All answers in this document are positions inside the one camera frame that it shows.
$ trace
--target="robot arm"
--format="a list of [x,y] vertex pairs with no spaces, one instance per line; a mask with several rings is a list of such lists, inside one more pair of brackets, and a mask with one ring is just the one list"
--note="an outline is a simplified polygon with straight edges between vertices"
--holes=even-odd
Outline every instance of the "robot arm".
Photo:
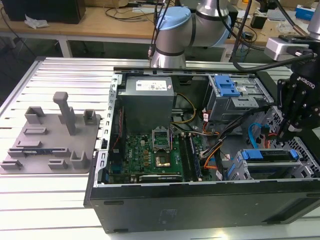
[[191,14],[185,7],[170,7],[165,13],[155,40],[155,50],[151,58],[154,68],[185,68],[186,47],[212,47],[217,42],[224,42],[229,32],[221,22],[217,11],[220,4],[222,17],[228,22],[228,0],[204,0],[196,13]]
[[277,82],[277,107],[283,117],[277,138],[281,142],[292,139],[303,129],[320,126],[320,5],[308,31],[309,36],[270,38],[264,51],[274,60],[314,55],[314,58],[294,62],[291,77]]

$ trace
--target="aluminum workbench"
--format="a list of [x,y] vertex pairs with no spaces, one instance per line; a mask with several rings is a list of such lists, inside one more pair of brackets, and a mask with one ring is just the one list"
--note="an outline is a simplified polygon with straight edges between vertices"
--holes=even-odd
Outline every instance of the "aluminum workbench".
[[[58,105],[52,102],[56,91],[68,92],[69,105],[76,114],[95,109],[104,117],[115,66],[147,67],[148,62],[88,58],[46,58],[34,62],[0,108],[0,160],[5,159],[25,124],[24,114],[29,106],[41,106],[44,113],[59,112]],[[187,67],[233,68],[231,63],[223,62],[187,62]],[[287,78],[291,72],[280,67],[269,74],[276,81]],[[100,145],[97,139],[96,148]],[[107,235],[94,210],[83,207],[87,180],[87,174],[0,175],[0,240],[320,239],[320,208],[288,225]],[[219,218],[214,212],[212,217]]]

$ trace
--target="tabletop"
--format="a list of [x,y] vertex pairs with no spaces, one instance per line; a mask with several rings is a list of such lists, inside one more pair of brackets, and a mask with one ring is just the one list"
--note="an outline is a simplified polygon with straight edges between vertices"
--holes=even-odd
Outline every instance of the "tabletop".
[[[247,4],[238,2],[238,10],[245,9]],[[253,1],[250,14],[252,14],[259,4]],[[128,11],[131,8],[121,8],[117,13],[119,18],[127,18],[141,15],[141,12]],[[86,12],[79,24],[64,24],[57,22],[49,22],[49,27],[33,29],[27,26],[23,21],[11,21],[5,15],[5,19],[12,29],[17,33],[28,34],[53,34],[67,36],[92,36],[92,37],[114,37],[114,38],[136,38],[136,39],[151,39],[154,29],[152,23],[153,15],[144,16],[145,21],[124,22],[113,19],[105,14],[106,8],[103,7],[87,7]],[[251,18],[247,20],[246,25],[250,26]],[[256,45],[266,45],[269,37],[277,37],[280,33],[277,30],[279,22],[266,21],[263,29],[255,29],[258,37],[255,41]],[[247,32],[252,32],[247,27],[244,28]],[[0,19],[0,32],[9,32],[8,26],[4,20]],[[232,37],[227,39],[226,44],[234,44],[235,39]]]
[[[187,61],[186,64],[193,69],[234,69],[227,62]],[[58,105],[52,102],[56,91],[68,92],[69,106],[76,114],[95,109],[104,117],[115,66],[148,67],[148,61],[48,57],[34,62],[0,107],[0,160],[6,157],[25,124],[24,113],[29,106],[40,106],[47,114],[59,112]],[[278,67],[268,73],[276,81],[287,78],[291,71]],[[101,131],[96,148],[100,146]],[[288,225],[105,234],[94,210],[83,207],[87,181],[88,174],[0,175],[0,239],[320,239],[320,208]]]

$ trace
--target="motherboard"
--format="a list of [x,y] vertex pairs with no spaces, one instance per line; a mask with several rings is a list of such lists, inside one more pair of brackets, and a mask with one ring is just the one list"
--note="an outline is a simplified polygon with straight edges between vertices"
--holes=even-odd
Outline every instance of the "motherboard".
[[178,176],[183,182],[192,174],[197,178],[200,177],[198,169],[200,163],[197,156],[204,148],[202,138],[198,135],[171,134],[168,143],[170,150],[154,149],[155,145],[166,143],[168,143],[166,136],[158,136],[153,141],[151,134],[127,135],[124,161],[122,164],[110,165],[110,181],[135,183],[139,182],[140,176],[161,175]]

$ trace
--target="wooden table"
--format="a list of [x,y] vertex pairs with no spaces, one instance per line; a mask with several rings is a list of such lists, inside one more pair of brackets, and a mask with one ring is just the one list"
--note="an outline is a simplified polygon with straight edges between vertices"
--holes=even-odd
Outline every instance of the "wooden table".
[[[239,1],[238,9],[245,9],[246,4]],[[250,14],[253,14],[256,7],[259,6],[257,2],[253,2]],[[121,9],[120,12],[125,12],[127,9]],[[117,17],[127,18],[141,15],[140,12],[127,12],[124,14],[117,14]],[[62,54],[66,58],[72,57],[69,41],[93,41],[93,42],[119,42],[119,43],[140,43],[149,44],[153,33],[153,23],[143,18],[145,21],[139,22],[124,22],[113,19],[105,15],[105,9],[102,7],[87,7],[86,13],[79,24],[64,24],[49,22],[49,27],[33,29],[21,21],[10,21],[7,15],[4,16],[8,24],[21,38],[36,38],[36,39],[54,39],[58,40]],[[256,45],[265,46],[268,38],[276,37],[280,33],[276,26],[278,22],[266,21],[263,29],[255,29],[257,32]],[[0,36],[15,37],[9,30],[3,19],[0,19]],[[228,51],[232,49],[235,39],[232,37],[226,41]]]

